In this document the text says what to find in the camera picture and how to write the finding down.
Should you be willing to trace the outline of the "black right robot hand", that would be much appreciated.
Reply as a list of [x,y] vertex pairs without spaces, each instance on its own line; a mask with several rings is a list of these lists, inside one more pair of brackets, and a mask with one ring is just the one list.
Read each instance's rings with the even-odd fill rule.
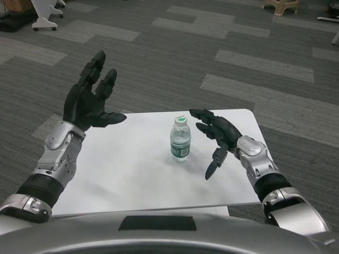
[[190,109],[192,117],[200,120],[195,126],[204,133],[207,138],[216,140],[218,147],[212,154],[212,162],[208,166],[205,179],[208,180],[215,173],[216,169],[221,167],[227,155],[232,153],[236,159],[240,158],[237,141],[243,135],[227,119],[216,116],[212,111]]

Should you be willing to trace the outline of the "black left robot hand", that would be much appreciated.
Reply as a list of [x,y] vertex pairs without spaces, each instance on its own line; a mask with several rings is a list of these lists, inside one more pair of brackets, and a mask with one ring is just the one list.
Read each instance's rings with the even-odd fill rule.
[[105,52],[98,51],[83,68],[78,82],[72,86],[64,103],[63,120],[84,132],[91,127],[104,128],[127,119],[122,113],[105,111],[105,101],[111,96],[117,79],[116,69],[111,69],[99,82],[95,92],[92,92],[105,60]]

